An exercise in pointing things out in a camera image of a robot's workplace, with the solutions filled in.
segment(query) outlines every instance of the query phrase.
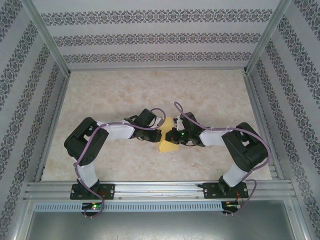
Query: beige floor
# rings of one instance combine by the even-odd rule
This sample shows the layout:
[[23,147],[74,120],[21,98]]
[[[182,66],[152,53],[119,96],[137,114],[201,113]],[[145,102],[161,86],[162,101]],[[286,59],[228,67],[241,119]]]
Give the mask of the beige floor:
[[[240,70],[73,72],[42,180],[76,179],[64,141],[84,118],[114,122],[156,107],[176,117],[174,101],[206,126],[248,122],[257,129]],[[218,180],[233,160],[223,146],[160,153],[156,143],[119,139],[107,142],[94,163],[102,181],[193,181]],[[268,166],[251,177],[271,179]]]

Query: perforated metal strip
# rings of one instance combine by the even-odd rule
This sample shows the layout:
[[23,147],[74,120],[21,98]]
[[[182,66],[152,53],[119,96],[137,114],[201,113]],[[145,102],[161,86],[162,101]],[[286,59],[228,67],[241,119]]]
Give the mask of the perforated metal strip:
[[[35,212],[79,212],[82,203],[39,202]],[[221,201],[187,201],[187,202],[107,202],[105,212],[194,212],[222,211]]]

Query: aluminum frame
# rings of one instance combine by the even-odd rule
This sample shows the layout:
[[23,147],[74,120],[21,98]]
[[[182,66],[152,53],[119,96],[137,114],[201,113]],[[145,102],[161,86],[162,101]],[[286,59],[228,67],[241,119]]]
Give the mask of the aluminum frame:
[[279,164],[279,160],[277,158],[277,154],[276,154],[276,150],[274,148],[273,142],[271,140],[271,136],[270,133],[268,131],[268,127],[267,127],[267,123],[266,120],[264,118],[264,114],[261,108],[261,105],[259,104],[259,99],[258,99],[258,95],[257,92],[254,88],[254,84],[251,78],[251,75],[248,72],[243,71],[242,72],[243,75],[243,79],[244,79],[244,84],[246,87],[246,90],[248,92],[248,96],[249,96],[249,100],[251,103],[251,107],[252,107],[252,111],[253,111],[253,115],[256,121],[256,125],[258,127],[259,130],[259,134],[261,135],[261,137],[266,141],[266,143],[269,145],[270,150],[271,150],[271,154],[272,154],[272,159],[273,162],[271,162],[270,164],[274,165],[274,169],[276,172],[276,176],[271,175],[272,177],[278,178],[280,180],[285,179],[282,171],[281,171],[281,167]]
[[33,24],[37,28],[38,32],[40,33],[43,41],[49,48],[51,54],[53,55],[54,60],[57,62],[57,64],[60,67],[60,70],[62,71],[63,75],[66,77],[70,74],[70,69],[68,68],[68,65],[59,51],[59,48],[54,40],[54,38],[51,36],[45,21],[43,20],[42,16],[40,15],[35,3],[33,0],[21,0],[21,3],[30,16]]
[[59,116],[60,116],[61,109],[62,109],[62,105],[63,105],[64,100],[65,100],[65,96],[66,96],[66,93],[67,93],[67,88],[68,88],[70,77],[71,77],[71,75],[69,74],[68,76],[65,77],[65,80],[64,80],[64,85],[62,87],[62,92],[61,92],[61,96],[60,96],[60,99],[59,99],[59,102],[58,102],[56,113],[53,116],[53,120],[52,120],[53,124],[52,124],[52,127],[49,129],[48,141],[46,141],[45,147],[44,147],[44,150],[43,150],[44,154],[42,155],[42,159],[40,161],[38,171],[35,174],[34,180],[36,182],[40,182],[41,181],[41,177],[42,177],[42,175],[44,173],[44,170],[45,170],[45,165],[46,165],[46,162],[47,162],[47,158],[48,158],[48,155],[49,155],[49,151],[50,151],[50,147],[51,147],[52,141],[54,139],[54,132],[56,130],[56,127],[57,127],[57,124],[58,124],[58,120],[59,120]]
[[[205,199],[198,184],[218,181],[108,181],[115,184],[114,200],[107,203],[214,203],[234,199]],[[13,240],[25,240],[37,203],[82,203],[94,200],[70,200],[70,191],[75,181],[29,182],[23,196],[21,210],[13,230]],[[251,193],[253,182],[247,182]],[[282,200],[296,240],[309,240],[309,232],[301,214],[294,187],[290,180],[258,180],[252,201]]]
[[246,70],[249,73],[254,69],[258,59],[260,58],[260,55],[262,54],[263,50],[265,49],[265,46],[269,42],[271,35],[273,34],[274,30],[276,29],[278,23],[280,22],[281,18],[283,17],[284,13],[286,12],[291,2],[292,2],[291,0],[279,1],[279,4],[274,10],[270,21],[268,22],[266,28],[264,29],[263,34],[259,39],[256,47],[254,48],[251,54],[251,57],[246,65]]

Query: black mounting plate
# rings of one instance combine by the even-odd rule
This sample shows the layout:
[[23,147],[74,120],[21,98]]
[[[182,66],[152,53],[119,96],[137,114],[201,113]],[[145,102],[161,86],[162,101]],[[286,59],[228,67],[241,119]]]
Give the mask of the black mounting plate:
[[[113,200],[115,196],[115,185],[100,183],[97,193],[105,200]],[[99,198],[91,192],[84,190],[83,186],[73,184],[70,193],[71,200],[98,200]]]
[[198,187],[203,189],[205,199],[236,199],[238,197],[237,192],[243,199],[249,197],[247,184],[245,182],[240,182],[238,185],[233,187],[227,195],[224,195],[221,192],[218,182],[205,182],[203,184],[199,184]]

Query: robotic arm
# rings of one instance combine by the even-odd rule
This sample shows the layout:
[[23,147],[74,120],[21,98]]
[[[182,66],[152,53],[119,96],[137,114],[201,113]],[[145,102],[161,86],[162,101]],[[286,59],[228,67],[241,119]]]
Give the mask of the robotic arm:
[[[185,113],[187,117],[197,122],[191,113]],[[232,156],[234,163],[231,168],[219,179],[219,189],[226,196],[229,191],[235,188],[243,178],[258,164],[268,157],[265,146],[249,134],[236,130],[205,130],[194,124],[183,115],[174,119],[176,127],[169,131],[165,139],[174,144],[185,146],[226,146]],[[252,127],[242,122],[237,129],[249,131],[258,135]]]
[[[205,127],[197,122],[191,112],[183,113],[182,107],[178,102],[175,102],[174,105],[181,115],[174,119],[176,127],[166,133],[166,141],[174,144],[183,144],[188,147],[226,146],[230,152],[234,164],[219,178],[218,186],[216,185],[216,188],[214,188],[215,193],[219,193],[222,198],[224,196],[230,197],[237,190],[237,187],[239,189],[241,184],[245,185],[245,183],[241,182],[246,179],[252,170],[267,164],[265,162],[256,167],[268,157],[270,150],[268,145],[248,123],[242,122],[238,126],[230,127],[229,129]],[[105,184],[113,185],[111,190],[108,189],[111,195],[110,198],[107,198],[108,196],[104,195],[103,191],[107,186],[100,184],[93,161],[105,141],[137,138],[142,141],[159,142],[162,134],[161,130],[157,128],[165,121],[166,115],[162,111],[164,118],[157,117],[152,112],[156,109],[162,111],[159,108],[144,109],[140,115],[134,115],[121,122],[103,123],[97,122],[91,117],[87,117],[82,121],[64,142],[64,147],[67,149],[68,154],[75,160],[74,167],[78,176],[78,184],[74,184],[75,191],[74,186],[72,186],[71,199],[85,200],[93,199],[96,196],[101,199],[103,206],[104,199],[113,199],[114,185]],[[85,136],[91,136],[90,140],[88,141]]]
[[64,147],[67,149],[68,154],[74,158],[75,162],[77,162],[88,143],[85,136],[90,137],[95,129],[105,125],[95,133],[88,149],[76,166],[80,179],[84,184],[94,192],[97,192],[97,189],[99,188],[99,179],[96,175],[93,161],[96,159],[105,141],[139,138],[140,140],[157,143],[162,136],[161,130],[151,130],[148,128],[157,126],[160,121],[161,118],[157,117],[148,109],[144,109],[139,116],[135,115],[126,118],[121,122],[96,122],[91,117],[87,117],[65,140]]

